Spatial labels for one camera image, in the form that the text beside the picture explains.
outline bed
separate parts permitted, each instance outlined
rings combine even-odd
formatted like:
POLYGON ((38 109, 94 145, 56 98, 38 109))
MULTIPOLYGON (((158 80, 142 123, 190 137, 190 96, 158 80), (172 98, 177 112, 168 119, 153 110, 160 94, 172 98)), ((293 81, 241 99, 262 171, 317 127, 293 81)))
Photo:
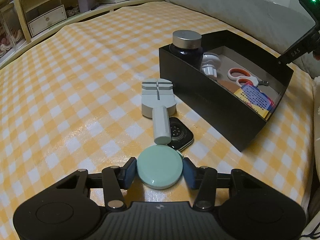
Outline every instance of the bed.
MULTIPOLYGON (((0 70, 0 233, 17 239, 17 206, 49 185, 85 168, 122 166, 153 144, 152 121, 141 115, 141 82, 159 77, 158 48, 172 32, 230 30, 279 54, 226 23, 168 2, 121 8, 63 27, 0 70)), ((301 203, 313 147, 312 79, 294 64, 291 83, 275 114, 239 152, 177 98, 175 114, 194 133, 184 150, 196 166, 229 173, 240 168, 301 203)), ((181 179, 153 190, 135 179, 126 202, 193 201, 181 179)), ((102 192, 91 198, 103 205, 102 192)), ((228 198, 218 190, 216 204, 228 198)))

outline watch face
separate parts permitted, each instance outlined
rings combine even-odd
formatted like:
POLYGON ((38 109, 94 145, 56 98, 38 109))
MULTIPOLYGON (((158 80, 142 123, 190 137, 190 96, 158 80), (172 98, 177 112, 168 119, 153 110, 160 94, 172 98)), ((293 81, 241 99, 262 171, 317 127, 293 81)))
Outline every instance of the watch face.
POLYGON ((182 151, 194 141, 193 133, 178 118, 170 117, 171 142, 169 147, 182 151))

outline colorful card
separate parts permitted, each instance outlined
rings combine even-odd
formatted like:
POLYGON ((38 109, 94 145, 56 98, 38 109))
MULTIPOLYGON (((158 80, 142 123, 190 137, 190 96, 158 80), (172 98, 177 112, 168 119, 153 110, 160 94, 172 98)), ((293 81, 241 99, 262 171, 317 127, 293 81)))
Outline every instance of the colorful card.
POLYGON ((234 92, 234 95, 244 101, 263 118, 267 116, 274 104, 266 94, 262 93, 257 87, 249 83, 244 84, 234 92))

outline mint green round case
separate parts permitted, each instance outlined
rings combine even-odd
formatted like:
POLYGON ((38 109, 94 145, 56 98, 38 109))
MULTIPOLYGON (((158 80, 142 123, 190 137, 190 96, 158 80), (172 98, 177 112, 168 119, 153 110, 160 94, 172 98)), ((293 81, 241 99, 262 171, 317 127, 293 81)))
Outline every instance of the mint green round case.
POLYGON ((165 189, 175 184, 182 173, 180 154, 166 145, 153 145, 142 151, 137 160, 140 179, 154 189, 165 189))

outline pillow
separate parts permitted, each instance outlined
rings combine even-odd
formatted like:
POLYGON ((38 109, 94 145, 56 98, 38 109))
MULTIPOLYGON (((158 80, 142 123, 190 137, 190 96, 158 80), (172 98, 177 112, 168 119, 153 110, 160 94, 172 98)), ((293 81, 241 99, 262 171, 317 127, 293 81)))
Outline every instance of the pillow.
MULTIPOLYGON (((265 0, 165 0, 217 18, 283 53, 315 22, 290 8, 265 0)), ((312 78, 320 76, 320 62, 311 54, 294 61, 312 78)))

